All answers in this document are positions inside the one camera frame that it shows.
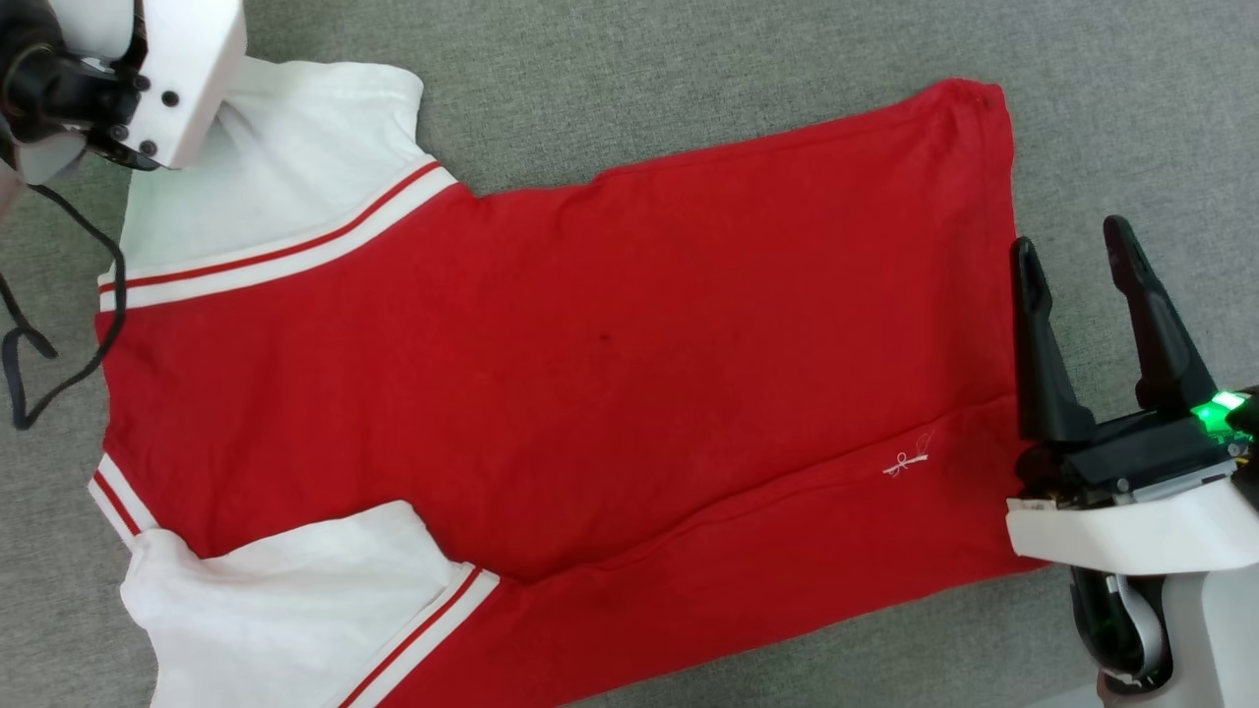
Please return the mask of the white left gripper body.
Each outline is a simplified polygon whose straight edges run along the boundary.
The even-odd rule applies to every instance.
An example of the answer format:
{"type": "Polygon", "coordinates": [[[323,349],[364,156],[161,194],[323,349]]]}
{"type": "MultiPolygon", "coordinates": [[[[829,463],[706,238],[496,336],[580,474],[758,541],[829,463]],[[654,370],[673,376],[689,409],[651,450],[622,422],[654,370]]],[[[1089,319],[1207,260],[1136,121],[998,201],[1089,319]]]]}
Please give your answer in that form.
{"type": "Polygon", "coordinates": [[[246,57],[242,1],[141,1],[146,81],[126,147],[167,169],[195,161],[246,57]]]}

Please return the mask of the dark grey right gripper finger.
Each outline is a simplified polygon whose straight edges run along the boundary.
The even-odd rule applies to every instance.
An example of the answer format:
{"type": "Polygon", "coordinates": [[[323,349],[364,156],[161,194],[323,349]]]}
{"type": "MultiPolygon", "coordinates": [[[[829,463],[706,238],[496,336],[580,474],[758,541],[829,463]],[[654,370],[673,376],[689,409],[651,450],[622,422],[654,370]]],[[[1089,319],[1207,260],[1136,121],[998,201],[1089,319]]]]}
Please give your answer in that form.
{"type": "Polygon", "coordinates": [[[1034,443],[1084,443],[1097,433],[1097,417],[1066,375],[1050,321],[1053,294],[1029,238],[1013,242],[1010,273],[1020,436],[1034,443]]]}
{"type": "Polygon", "coordinates": [[[1110,277],[1127,299],[1136,339],[1139,408],[1161,414],[1187,414],[1209,403],[1217,385],[1129,220],[1123,215],[1107,215],[1103,232],[1110,277]]]}

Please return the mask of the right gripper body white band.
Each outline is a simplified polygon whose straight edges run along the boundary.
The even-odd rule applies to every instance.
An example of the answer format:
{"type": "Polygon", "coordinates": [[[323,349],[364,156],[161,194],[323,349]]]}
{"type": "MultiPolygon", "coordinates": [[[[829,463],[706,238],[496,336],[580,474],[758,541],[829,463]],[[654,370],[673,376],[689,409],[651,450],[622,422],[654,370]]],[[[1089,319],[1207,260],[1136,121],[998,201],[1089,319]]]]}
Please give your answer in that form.
{"type": "Polygon", "coordinates": [[[1219,391],[1183,418],[1132,414],[1079,446],[1039,443],[1007,499],[1017,556],[1115,574],[1256,562],[1256,389],[1219,391]]]}

